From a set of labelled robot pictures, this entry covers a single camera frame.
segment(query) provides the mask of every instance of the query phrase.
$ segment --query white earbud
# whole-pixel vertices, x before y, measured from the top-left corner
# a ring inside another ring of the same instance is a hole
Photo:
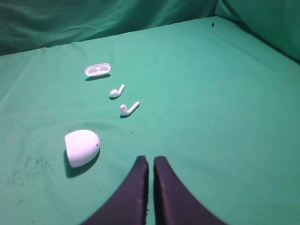
[[[136,108],[139,105],[140,105],[140,102],[136,102],[136,103],[134,103],[134,105],[130,109],[127,109],[127,106],[123,104],[123,105],[121,105],[120,113],[121,113],[122,116],[128,116],[131,113],[133,113],[133,111],[136,110]]]
[[[119,90],[117,90],[117,89],[112,90],[111,93],[109,93],[109,97],[111,97],[111,98],[119,97],[121,95],[122,91],[124,90],[124,88],[125,88],[125,85],[122,84]]]

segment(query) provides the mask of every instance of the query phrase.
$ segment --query dark object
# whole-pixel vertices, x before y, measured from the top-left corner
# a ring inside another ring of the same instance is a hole
[[[163,156],[154,159],[154,208],[156,225],[225,225],[192,196]]]
[[[138,156],[115,193],[82,225],[145,225],[148,179],[146,157]]]

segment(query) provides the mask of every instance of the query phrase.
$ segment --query white charging case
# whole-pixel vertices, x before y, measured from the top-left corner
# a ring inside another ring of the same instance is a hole
[[[100,63],[93,66],[89,66],[85,69],[87,76],[103,76],[111,70],[112,66],[109,63]]]
[[[99,152],[100,138],[90,130],[77,130],[65,136],[67,158],[72,167],[90,162]]]

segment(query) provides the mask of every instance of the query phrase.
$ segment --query earbud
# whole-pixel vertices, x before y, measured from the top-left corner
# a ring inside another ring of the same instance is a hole
[[[111,97],[111,98],[119,97],[121,95],[122,91],[124,90],[124,88],[125,88],[125,85],[122,84],[119,90],[117,90],[117,89],[112,90],[111,93],[109,93],[109,97]]]
[[[133,113],[133,111],[136,110],[136,108],[139,105],[140,105],[140,102],[136,102],[136,103],[134,103],[134,105],[130,109],[127,109],[127,106],[123,104],[120,107],[120,113],[121,113],[122,116],[128,116],[131,113]]]

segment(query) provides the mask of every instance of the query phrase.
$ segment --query black foam piece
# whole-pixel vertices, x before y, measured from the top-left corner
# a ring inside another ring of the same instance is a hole
[[[156,225],[225,225],[185,188],[166,157],[154,159]]]
[[[149,165],[146,157],[138,156],[114,194],[82,225],[145,225],[148,179]]]

